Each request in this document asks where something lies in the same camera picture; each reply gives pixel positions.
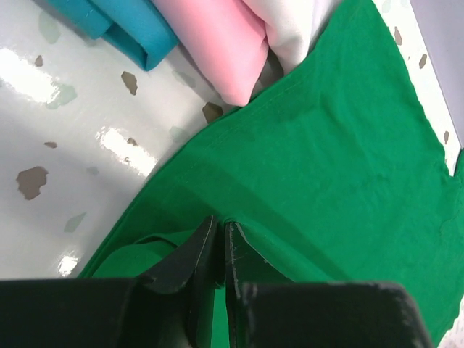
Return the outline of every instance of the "white speckled tabletop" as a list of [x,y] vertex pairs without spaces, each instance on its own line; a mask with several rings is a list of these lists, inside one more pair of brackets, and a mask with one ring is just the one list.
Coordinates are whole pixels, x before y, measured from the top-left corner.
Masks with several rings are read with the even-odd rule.
[[[453,173],[460,145],[410,3],[374,2]],[[1,9],[0,278],[74,275],[153,169],[228,107],[180,47],[144,72],[45,1]]]

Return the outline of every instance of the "green cloth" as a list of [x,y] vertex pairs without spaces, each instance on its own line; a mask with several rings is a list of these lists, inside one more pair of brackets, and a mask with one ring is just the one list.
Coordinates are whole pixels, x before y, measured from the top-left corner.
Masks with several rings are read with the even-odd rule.
[[149,180],[82,276],[214,214],[295,281],[403,284],[438,343],[464,292],[463,162],[451,177],[373,2],[345,0],[296,70]]

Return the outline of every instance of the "gray surface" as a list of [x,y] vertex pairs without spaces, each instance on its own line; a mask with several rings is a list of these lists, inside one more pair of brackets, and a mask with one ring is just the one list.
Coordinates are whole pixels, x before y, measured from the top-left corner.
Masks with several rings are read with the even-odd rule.
[[410,1],[463,147],[464,0]]

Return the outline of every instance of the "pink cloth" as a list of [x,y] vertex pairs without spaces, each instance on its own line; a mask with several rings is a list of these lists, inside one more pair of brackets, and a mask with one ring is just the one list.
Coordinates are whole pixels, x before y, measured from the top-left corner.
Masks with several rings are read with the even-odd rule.
[[265,24],[242,0],[152,0],[226,103],[245,106],[268,55]]

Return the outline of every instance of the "blue cloth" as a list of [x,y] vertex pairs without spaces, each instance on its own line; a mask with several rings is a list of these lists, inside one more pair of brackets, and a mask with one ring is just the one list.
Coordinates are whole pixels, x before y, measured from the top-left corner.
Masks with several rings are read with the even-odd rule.
[[153,69],[178,38],[149,0],[48,0],[91,38],[103,37],[142,69]]

